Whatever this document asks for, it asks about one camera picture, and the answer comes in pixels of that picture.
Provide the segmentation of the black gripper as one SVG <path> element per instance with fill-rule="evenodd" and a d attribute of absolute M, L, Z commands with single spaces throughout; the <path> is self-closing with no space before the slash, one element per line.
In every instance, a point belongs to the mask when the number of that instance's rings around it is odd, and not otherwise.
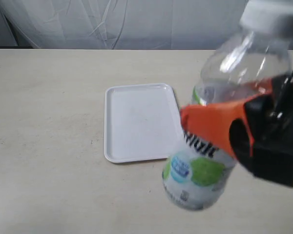
<path fill-rule="evenodd" d="M 244 99 L 188 105 L 184 130 L 224 150 L 254 177 L 293 188 L 293 71 L 246 80 Z"/>

